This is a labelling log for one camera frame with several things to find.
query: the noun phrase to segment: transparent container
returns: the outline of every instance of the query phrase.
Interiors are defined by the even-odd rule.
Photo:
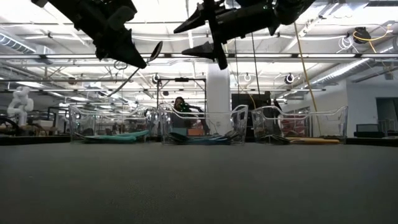
[[[228,138],[227,144],[244,144],[248,122],[248,106],[237,106],[233,111],[225,113],[189,112],[182,113],[172,105],[159,105],[160,127],[163,144],[183,144],[176,142],[175,134],[181,138],[198,139],[197,144],[225,144],[225,142],[207,139]]]
[[[348,107],[323,112],[287,114],[276,106],[263,106],[251,111],[254,137],[257,142],[268,141],[274,134],[284,138],[337,139],[345,143]]]
[[[85,139],[83,136],[128,136],[132,133],[140,134],[137,142],[155,140],[159,127],[158,115],[157,109],[151,106],[138,106],[123,113],[89,111],[69,106],[71,140],[82,141]]]

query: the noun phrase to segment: table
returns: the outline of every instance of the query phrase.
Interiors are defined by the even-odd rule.
[[[0,147],[0,223],[397,223],[398,149]]]

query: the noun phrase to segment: white pillar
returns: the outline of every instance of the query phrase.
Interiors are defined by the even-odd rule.
[[[228,69],[220,70],[216,63],[208,65],[207,73],[207,112],[210,112],[208,126],[212,133],[225,134],[231,130],[229,114],[211,112],[231,111],[231,90]]]

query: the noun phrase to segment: white humanoid figure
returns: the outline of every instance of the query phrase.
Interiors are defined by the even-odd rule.
[[[18,87],[17,91],[12,93],[14,99],[12,99],[7,109],[8,116],[13,117],[18,115],[19,126],[26,125],[27,112],[33,110],[33,100],[28,97],[29,92],[29,87]]]

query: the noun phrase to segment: yellow cable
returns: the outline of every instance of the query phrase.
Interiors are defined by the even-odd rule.
[[[371,48],[372,48],[373,52],[374,52],[375,54],[377,54],[377,51],[376,51],[376,49],[374,48],[374,46],[373,46],[373,44],[372,44],[371,41],[369,41],[369,44],[371,45]],[[392,74],[392,72],[391,72],[391,70],[388,68],[388,66],[387,66],[383,61],[382,61],[381,63],[383,64],[384,68],[394,77],[394,74]]]
[[[295,22],[294,22],[294,30],[295,30],[295,33],[296,33],[298,51],[300,52],[300,58],[301,58],[301,63],[303,65],[303,71],[304,71],[305,79],[307,81],[308,89],[310,90],[310,93],[311,93],[313,107],[315,109],[315,112],[318,112],[317,103],[315,102],[315,97],[314,97],[313,92],[312,92],[310,80],[308,79],[307,69],[305,68],[305,63],[304,63],[304,58],[303,58],[303,51],[301,49],[301,43],[300,43],[300,39],[299,39],[299,32],[297,31],[297,25],[296,25]],[[317,117],[317,121],[318,121],[317,123],[318,123],[318,128],[319,128],[319,135],[321,136],[322,135],[321,125],[319,123],[318,116],[316,116],[316,117]]]
[[[389,30],[389,29],[390,29],[390,27],[387,26],[386,33],[385,33],[384,35],[382,35],[381,37],[378,37],[378,38],[375,38],[375,39],[364,39],[364,38],[357,37],[357,36],[355,36],[355,34],[357,33],[356,31],[353,33],[353,36],[354,36],[355,38],[357,38],[358,40],[374,41],[374,40],[379,40],[379,39],[381,39],[381,38],[384,38],[384,37],[388,34],[388,30]]]
[[[250,96],[250,99],[251,99],[251,101],[253,102],[253,105],[254,105],[254,109],[256,109],[256,103],[254,102],[253,97],[252,97],[246,90],[243,90],[242,87],[240,87],[240,89],[241,89],[243,92],[245,92],[247,95]]]

